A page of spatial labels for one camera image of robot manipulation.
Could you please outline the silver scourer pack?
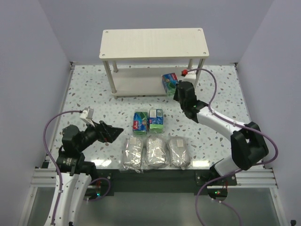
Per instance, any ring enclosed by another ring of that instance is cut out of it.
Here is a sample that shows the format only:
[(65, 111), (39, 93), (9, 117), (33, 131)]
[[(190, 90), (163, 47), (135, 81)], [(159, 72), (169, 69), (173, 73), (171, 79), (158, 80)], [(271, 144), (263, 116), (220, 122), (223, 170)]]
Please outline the silver scourer pack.
[(184, 137), (170, 137), (167, 147), (170, 153), (170, 163), (172, 166), (182, 170), (187, 169), (190, 166), (191, 156)]
[(142, 172), (143, 139), (131, 136), (126, 139), (125, 149), (121, 156), (121, 166), (123, 170)]
[(145, 163), (149, 168), (162, 168), (167, 164), (166, 143), (162, 137), (146, 139)]

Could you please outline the green sponge pack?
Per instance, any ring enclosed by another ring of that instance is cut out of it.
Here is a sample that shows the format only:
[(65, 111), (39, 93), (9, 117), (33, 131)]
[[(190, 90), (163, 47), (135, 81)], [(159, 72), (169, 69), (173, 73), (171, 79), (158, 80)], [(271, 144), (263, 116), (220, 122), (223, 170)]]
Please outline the green sponge pack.
[(133, 133), (146, 135), (148, 131), (148, 112), (144, 109), (135, 109), (133, 116)]
[(175, 73), (162, 75), (163, 88), (168, 96), (174, 96), (178, 79)]
[(164, 114), (162, 109), (149, 110), (149, 132), (162, 133), (164, 129)]

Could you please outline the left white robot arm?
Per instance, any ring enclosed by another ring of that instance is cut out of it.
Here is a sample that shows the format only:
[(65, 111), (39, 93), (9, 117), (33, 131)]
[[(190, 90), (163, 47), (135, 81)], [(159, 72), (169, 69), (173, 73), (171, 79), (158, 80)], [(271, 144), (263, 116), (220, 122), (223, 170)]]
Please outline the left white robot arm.
[(94, 142), (113, 143), (123, 128), (105, 122), (88, 124), (84, 131), (69, 125), (62, 131), (62, 146), (56, 163), (55, 192), (46, 219), (47, 226), (73, 226), (90, 183), (99, 179), (96, 165), (85, 161), (83, 151)]

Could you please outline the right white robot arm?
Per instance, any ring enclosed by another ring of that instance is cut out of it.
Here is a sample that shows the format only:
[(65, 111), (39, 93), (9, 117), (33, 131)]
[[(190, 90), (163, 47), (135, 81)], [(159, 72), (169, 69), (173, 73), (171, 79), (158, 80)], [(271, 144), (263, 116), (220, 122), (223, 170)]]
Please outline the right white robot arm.
[(229, 118), (226, 121), (215, 116), (209, 109), (209, 105), (197, 100), (192, 83), (181, 81), (176, 85), (174, 100), (179, 102), (185, 116), (196, 123), (203, 124), (217, 131), (230, 141), (230, 156), (221, 159), (210, 168), (212, 178), (229, 176), (237, 170), (248, 170), (261, 159), (268, 155), (269, 150), (259, 126), (238, 124)]

